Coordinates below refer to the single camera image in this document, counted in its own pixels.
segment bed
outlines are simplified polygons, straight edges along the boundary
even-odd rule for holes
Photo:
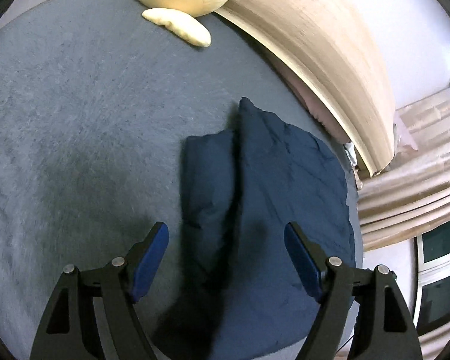
[[[142,9],[136,0],[49,0],[0,30],[0,337],[19,360],[65,264],[102,266],[163,220],[170,245],[136,307],[144,330],[155,329],[179,285],[181,143],[222,130],[242,96],[335,153],[361,267],[358,194],[343,145],[255,41],[207,15],[200,21],[212,46],[195,49],[143,20]],[[350,309],[343,343],[357,311]],[[261,350],[292,358],[302,342],[281,337]]]

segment wooden headboard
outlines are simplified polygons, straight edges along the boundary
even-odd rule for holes
[[[395,100],[382,55],[348,0],[229,0],[217,13],[262,43],[315,92],[371,176],[389,164]]]

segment metal screw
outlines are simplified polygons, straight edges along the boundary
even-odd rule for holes
[[[333,266],[341,266],[342,260],[339,257],[332,256],[328,259],[328,262]]]
[[[125,259],[123,257],[115,257],[112,260],[113,266],[122,266],[123,264],[125,264]]]
[[[63,267],[63,273],[70,274],[75,270],[75,266],[73,264],[67,264]]]
[[[377,269],[382,275],[387,275],[390,272],[386,265],[379,265]]]

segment folded blue cloth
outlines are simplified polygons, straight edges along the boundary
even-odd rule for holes
[[[186,140],[181,296],[154,334],[172,360],[253,359],[303,339],[318,304],[284,245],[296,221],[355,267],[347,183],[321,140],[239,105],[238,127]]]

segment curtain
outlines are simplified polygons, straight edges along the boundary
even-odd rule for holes
[[[450,340],[450,322],[419,337],[423,360],[433,360]]]
[[[363,180],[358,214],[365,251],[450,220],[450,87],[397,112],[418,150],[398,149],[385,171]]]

